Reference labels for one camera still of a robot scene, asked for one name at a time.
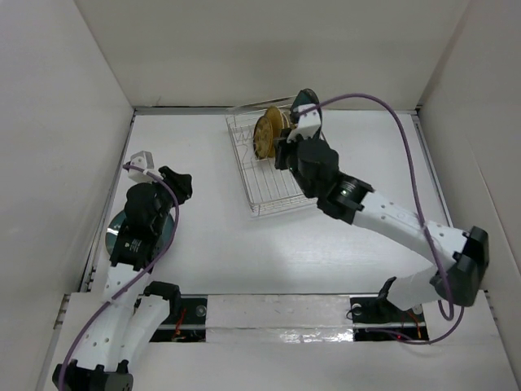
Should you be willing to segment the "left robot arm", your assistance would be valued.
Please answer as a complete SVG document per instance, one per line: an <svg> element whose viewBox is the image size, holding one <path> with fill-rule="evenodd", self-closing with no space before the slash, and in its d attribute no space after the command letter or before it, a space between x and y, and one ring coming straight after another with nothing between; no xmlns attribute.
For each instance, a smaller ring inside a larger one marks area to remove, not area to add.
<svg viewBox="0 0 521 391"><path fill-rule="evenodd" d="M52 381L59 390L130 390L132 370L158 326L181 315L177 285L151 280L155 264L174 237L179 207L192 197L192 177L163 166L157 172L127 164L143 178L128 189L107 270L103 303L73 340Z"/></svg>

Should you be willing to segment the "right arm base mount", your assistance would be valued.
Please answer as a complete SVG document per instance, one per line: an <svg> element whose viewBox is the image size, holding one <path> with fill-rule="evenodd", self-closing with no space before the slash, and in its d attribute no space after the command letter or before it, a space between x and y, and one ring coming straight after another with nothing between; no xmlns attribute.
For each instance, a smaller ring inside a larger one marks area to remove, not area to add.
<svg viewBox="0 0 521 391"><path fill-rule="evenodd" d="M429 341L422 307L417 312L400 310L387 300L395 280L396 277L388 279L376 296L350 297L346 318L352 322L356 342Z"/></svg>

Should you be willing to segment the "shiny gold cream plate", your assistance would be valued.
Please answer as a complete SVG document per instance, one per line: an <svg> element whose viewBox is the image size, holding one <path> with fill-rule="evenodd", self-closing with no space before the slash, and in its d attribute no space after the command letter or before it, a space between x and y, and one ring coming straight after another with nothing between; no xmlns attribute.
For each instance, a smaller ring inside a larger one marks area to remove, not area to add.
<svg viewBox="0 0 521 391"><path fill-rule="evenodd" d="M289 111L281 111L282 116L282 127L284 129L294 129L295 124L291 120L291 114Z"/></svg>

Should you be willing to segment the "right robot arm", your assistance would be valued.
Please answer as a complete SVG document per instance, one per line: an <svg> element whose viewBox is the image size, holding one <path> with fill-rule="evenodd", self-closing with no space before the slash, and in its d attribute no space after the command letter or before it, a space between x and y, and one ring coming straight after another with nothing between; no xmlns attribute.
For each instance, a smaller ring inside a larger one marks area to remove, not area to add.
<svg viewBox="0 0 521 391"><path fill-rule="evenodd" d="M289 170L324 214L376 232L431 262L425 270L384 283L375 302L380 317L394 320L405 310L438 300L474 305L489 265L487 231L421 222L370 184L341 172L338 153L322 139L279 138L274 147L276 169Z"/></svg>

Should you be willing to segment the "teal square plate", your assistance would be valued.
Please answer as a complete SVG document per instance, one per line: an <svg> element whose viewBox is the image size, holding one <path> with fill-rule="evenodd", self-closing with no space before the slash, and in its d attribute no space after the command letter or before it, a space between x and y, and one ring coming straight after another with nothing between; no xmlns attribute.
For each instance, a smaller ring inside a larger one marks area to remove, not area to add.
<svg viewBox="0 0 521 391"><path fill-rule="evenodd" d="M312 89L306 88L299 91L290 108L291 122L296 126L298 130L301 128L300 119L304 118L305 116L313 115L313 112L310 112L306 113L303 116L297 116L297 114L300 113L300 109L302 107L304 107L304 109L307 109L310 107L317 106L319 104L320 100L317 94ZM320 139L321 137L323 118L322 109L316 108L315 112L318 115L319 126L312 133L301 134L303 138Z"/></svg>

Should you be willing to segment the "dark gold ornate plate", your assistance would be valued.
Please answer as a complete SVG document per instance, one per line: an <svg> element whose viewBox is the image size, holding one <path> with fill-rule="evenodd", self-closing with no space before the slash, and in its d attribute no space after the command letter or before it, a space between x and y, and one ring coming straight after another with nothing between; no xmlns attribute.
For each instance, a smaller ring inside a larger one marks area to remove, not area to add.
<svg viewBox="0 0 521 391"><path fill-rule="evenodd" d="M253 131L253 147L258 159L268 158L273 146L273 129L269 118L258 119Z"/></svg>

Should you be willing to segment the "teal round plate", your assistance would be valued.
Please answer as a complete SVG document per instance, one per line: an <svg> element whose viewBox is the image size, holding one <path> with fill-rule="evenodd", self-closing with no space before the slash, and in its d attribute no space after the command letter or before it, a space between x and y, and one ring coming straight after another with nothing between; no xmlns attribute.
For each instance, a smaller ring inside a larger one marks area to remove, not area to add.
<svg viewBox="0 0 521 391"><path fill-rule="evenodd" d="M125 211L121 210L109 223L107 227L107 231L105 234L105 249L107 250L107 254L109 256L112 255L116 238L119 234L119 230L123 221L125 220ZM174 219L172 215L168 216L168 219L165 223L161 239L158 242L159 247L155 250L155 255L160 253L162 250L168 247L167 242L172 237L174 228Z"/></svg>

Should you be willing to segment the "yellow woven pattern plate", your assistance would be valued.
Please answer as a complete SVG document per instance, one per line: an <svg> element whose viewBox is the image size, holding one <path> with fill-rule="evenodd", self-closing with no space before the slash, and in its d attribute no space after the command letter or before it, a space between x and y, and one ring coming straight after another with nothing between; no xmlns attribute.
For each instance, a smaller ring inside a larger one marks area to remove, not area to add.
<svg viewBox="0 0 521 391"><path fill-rule="evenodd" d="M268 157L275 157L274 142L276 138L280 137L282 130L287 128L286 117L276 106L269 107L265 112L265 116L268 118L272 127L272 141Z"/></svg>

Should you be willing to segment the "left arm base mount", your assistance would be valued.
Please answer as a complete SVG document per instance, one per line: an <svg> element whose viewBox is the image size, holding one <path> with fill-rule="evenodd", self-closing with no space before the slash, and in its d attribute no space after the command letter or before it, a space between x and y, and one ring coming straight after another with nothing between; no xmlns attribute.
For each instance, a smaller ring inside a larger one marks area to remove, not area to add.
<svg viewBox="0 0 521 391"><path fill-rule="evenodd" d="M170 315L160 324L151 342L205 342L207 312L207 296L182 296L178 314Z"/></svg>

